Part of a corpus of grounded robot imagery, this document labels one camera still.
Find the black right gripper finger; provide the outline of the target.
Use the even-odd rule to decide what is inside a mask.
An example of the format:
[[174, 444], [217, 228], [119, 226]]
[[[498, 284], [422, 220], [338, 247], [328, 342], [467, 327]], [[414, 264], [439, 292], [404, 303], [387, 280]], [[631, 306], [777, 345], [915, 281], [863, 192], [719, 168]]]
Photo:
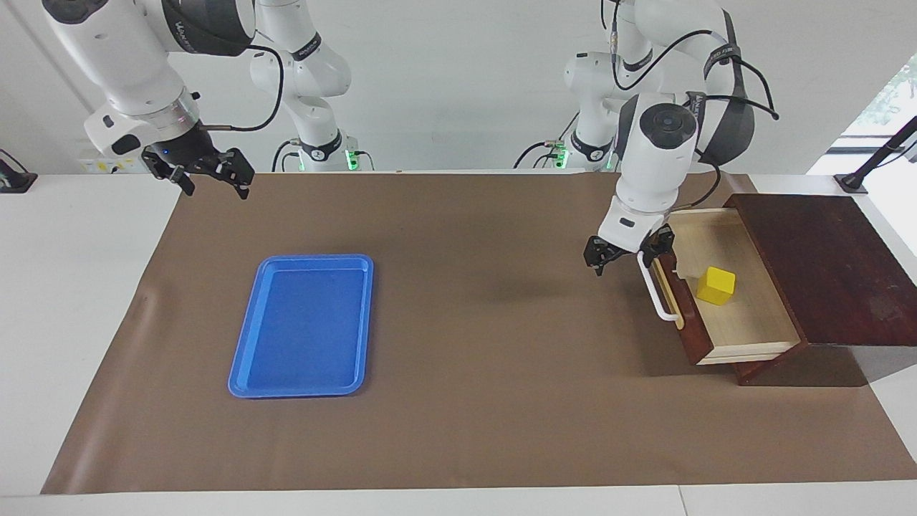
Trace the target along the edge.
[[241, 200], [247, 200], [250, 185], [255, 177], [255, 170], [242, 151], [239, 149], [220, 151], [215, 158], [216, 164], [212, 166], [211, 176], [232, 186]]
[[141, 153], [141, 160], [148, 172], [158, 180], [167, 180], [173, 185], [180, 187], [184, 195], [192, 196], [196, 186], [190, 179], [183, 166], [171, 166], [164, 161], [151, 147], [144, 147]]

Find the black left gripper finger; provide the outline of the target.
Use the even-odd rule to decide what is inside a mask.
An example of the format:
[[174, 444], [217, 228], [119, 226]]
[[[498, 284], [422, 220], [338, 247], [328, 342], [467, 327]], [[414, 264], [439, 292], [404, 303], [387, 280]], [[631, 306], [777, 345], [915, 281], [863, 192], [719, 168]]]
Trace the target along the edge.
[[641, 244], [641, 262], [644, 267], [651, 267], [652, 262], [663, 254], [671, 254], [675, 238], [676, 235], [668, 224], [664, 224], [658, 231], [646, 237]]
[[618, 259], [618, 249], [600, 237], [587, 238], [584, 246], [584, 262], [596, 277], [601, 277], [609, 262]]

